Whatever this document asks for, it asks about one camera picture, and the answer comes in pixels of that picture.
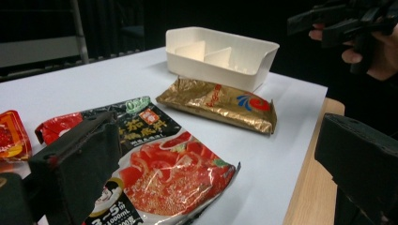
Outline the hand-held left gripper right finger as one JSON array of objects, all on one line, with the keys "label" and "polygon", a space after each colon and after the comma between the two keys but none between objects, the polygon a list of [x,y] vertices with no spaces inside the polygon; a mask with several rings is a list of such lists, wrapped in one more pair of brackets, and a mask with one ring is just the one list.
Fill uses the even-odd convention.
[{"label": "hand-held left gripper right finger", "polygon": [[398,141],[355,119],[324,115],[314,158],[372,225],[398,225]]}]

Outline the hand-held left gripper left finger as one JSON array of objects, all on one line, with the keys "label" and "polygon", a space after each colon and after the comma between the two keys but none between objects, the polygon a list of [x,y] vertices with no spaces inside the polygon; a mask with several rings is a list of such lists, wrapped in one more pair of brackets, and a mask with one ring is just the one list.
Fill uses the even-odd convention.
[{"label": "hand-held left gripper left finger", "polygon": [[121,157],[114,112],[89,117],[28,160],[33,217],[81,225]]}]

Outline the white divided plastic box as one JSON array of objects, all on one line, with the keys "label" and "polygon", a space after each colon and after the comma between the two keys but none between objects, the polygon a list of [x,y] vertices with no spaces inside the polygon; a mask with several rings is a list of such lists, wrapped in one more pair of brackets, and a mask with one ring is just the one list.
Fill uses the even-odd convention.
[{"label": "white divided plastic box", "polygon": [[279,50],[275,42],[203,27],[165,34],[170,72],[252,92],[265,81]]}]

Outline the orange snack packet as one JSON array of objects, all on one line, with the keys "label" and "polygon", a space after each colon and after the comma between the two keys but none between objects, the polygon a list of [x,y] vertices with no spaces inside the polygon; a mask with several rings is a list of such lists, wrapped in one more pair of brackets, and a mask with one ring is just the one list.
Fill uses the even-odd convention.
[{"label": "orange snack packet", "polygon": [[9,110],[0,114],[0,161],[27,161],[32,147],[19,114]]}]

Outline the red and black tomato packet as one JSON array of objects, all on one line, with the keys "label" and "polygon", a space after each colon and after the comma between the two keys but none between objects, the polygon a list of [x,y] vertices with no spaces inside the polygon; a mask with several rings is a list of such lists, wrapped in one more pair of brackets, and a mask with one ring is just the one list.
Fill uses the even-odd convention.
[{"label": "red and black tomato packet", "polygon": [[105,112],[117,115],[122,157],[82,225],[191,225],[239,172],[149,97],[56,116],[35,133],[50,144]]}]

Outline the gold foil packet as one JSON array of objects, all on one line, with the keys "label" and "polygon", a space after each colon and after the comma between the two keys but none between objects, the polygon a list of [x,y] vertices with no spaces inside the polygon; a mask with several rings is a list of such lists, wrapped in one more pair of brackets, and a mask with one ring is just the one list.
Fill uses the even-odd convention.
[{"label": "gold foil packet", "polygon": [[277,125],[272,100],[218,83],[178,78],[156,100],[183,112],[259,133],[273,134]]}]

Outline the white table mat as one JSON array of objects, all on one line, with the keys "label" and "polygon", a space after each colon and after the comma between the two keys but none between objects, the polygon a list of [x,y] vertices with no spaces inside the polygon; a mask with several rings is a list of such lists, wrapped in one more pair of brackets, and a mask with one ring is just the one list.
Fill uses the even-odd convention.
[{"label": "white table mat", "polygon": [[[141,96],[157,97],[176,77],[163,48],[0,83],[0,113],[15,110],[31,139],[57,115]],[[283,225],[327,89],[275,73],[256,95],[272,100],[270,135],[167,109],[166,113],[219,157],[241,169],[234,183],[192,225]]]}]

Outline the white metal table frame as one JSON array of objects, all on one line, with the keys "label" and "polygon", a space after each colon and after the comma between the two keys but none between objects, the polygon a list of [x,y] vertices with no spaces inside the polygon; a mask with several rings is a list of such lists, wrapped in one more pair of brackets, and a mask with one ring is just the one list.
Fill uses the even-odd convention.
[{"label": "white metal table frame", "polygon": [[0,0],[0,68],[88,62],[78,0]]}]

